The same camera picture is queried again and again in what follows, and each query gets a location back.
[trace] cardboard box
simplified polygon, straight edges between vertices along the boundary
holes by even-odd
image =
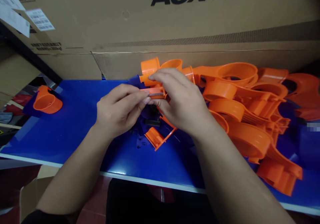
[[[11,31],[64,79],[100,79],[100,70],[127,79],[155,56],[184,67],[250,61],[290,71],[320,57],[318,0],[21,1],[41,8],[55,30],[41,32],[17,11],[32,33]]]
[[[41,196],[58,170],[57,167],[42,165],[37,178],[20,190],[20,223],[36,209]]]
[[[0,108],[40,74],[7,45],[0,45]]]

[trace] barcode label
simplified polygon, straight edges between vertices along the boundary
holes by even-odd
[[[49,20],[34,21],[35,24],[49,23]]]
[[[40,31],[49,31],[55,29],[41,9],[28,10],[25,11],[25,13]]]
[[[39,27],[40,30],[42,29],[46,29],[46,30],[52,30],[53,26],[52,25],[48,25],[48,26],[41,26]]]

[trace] finger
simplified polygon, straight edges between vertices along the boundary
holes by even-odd
[[[119,86],[116,86],[114,89],[112,89],[102,99],[107,99],[108,102],[114,104],[120,99],[134,92],[139,92],[139,89],[129,84],[120,84]]]
[[[141,114],[141,111],[144,109],[145,106],[146,106],[146,101],[143,100],[143,101],[139,102],[139,103],[131,110],[131,112],[130,112],[129,115],[128,115],[127,122],[126,122],[128,126],[132,127],[132,126],[136,123],[138,117],[139,117],[140,114]]]
[[[152,100],[156,106],[159,107],[160,111],[166,116],[170,116],[170,105],[165,99],[153,99]]]
[[[190,80],[182,72],[175,68],[159,69],[158,72],[172,75],[176,80],[178,80],[183,86],[187,88],[192,85],[192,82],[190,82]]]
[[[149,76],[149,79],[162,83],[164,89],[172,98],[179,97],[181,92],[186,91],[186,87],[176,80],[171,74],[161,72],[160,70]]]
[[[118,101],[115,105],[117,105],[120,112],[128,114],[139,102],[144,101],[147,104],[150,100],[151,98],[148,97],[147,92],[139,91],[129,94]]]

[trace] left hand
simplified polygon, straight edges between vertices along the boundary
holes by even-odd
[[[150,101],[148,94],[132,85],[120,84],[97,103],[94,126],[110,139],[125,133],[133,127]]]

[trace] right hand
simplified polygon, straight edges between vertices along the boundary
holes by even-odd
[[[199,88],[180,71],[173,68],[159,69],[149,79],[162,83],[171,98],[170,103],[165,99],[154,99],[149,104],[157,105],[175,127],[195,136],[204,128],[217,124]]]

